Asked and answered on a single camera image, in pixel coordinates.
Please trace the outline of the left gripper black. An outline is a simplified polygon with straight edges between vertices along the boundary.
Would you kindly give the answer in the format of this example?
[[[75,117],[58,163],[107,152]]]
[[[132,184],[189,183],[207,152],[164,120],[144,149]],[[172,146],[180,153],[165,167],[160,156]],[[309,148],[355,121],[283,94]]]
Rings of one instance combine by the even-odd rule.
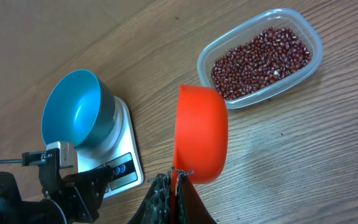
[[[67,223],[94,223],[99,218],[106,187],[114,173],[106,166],[61,177],[60,150],[49,149],[39,165],[42,192],[63,212]]]

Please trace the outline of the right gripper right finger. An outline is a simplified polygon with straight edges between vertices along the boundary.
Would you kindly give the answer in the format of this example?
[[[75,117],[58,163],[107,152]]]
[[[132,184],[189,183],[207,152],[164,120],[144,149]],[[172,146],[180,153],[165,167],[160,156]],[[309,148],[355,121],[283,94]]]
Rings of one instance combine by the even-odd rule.
[[[192,170],[176,170],[176,223],[179,224],[216,224],[207,211],[200,196],[190,181]]]

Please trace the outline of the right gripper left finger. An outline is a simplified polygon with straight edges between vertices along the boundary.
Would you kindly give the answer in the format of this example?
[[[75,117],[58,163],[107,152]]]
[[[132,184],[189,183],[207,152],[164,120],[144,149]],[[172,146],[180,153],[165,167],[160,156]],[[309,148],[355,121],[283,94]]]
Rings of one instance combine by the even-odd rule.
[[[170,223],[170,173],[158,174],[149,183],[151,186],[146,196],[128,224]]]

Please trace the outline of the red scoop blue handle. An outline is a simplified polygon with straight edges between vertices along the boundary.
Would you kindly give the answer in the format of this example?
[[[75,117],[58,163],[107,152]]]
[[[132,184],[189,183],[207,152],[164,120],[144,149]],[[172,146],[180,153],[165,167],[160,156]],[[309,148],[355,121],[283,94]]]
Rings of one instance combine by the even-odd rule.
[[[227,109],[214,89],[181,84],[173,147],[170,220],[176,223],[176,170],[190,171],[190,181],[208,184],[223,171],[228,145]]]

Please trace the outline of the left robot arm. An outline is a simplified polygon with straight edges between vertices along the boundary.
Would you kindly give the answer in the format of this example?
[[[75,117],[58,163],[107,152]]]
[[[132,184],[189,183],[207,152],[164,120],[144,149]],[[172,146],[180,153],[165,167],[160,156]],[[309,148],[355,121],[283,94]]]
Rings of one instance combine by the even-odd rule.
[[[93,223],[114,174],[106,166],[61,177],[59,149],[26,152],[23,166],[38,166],[44,198],[24,201],[14,176],[0,172],[0,223]]]

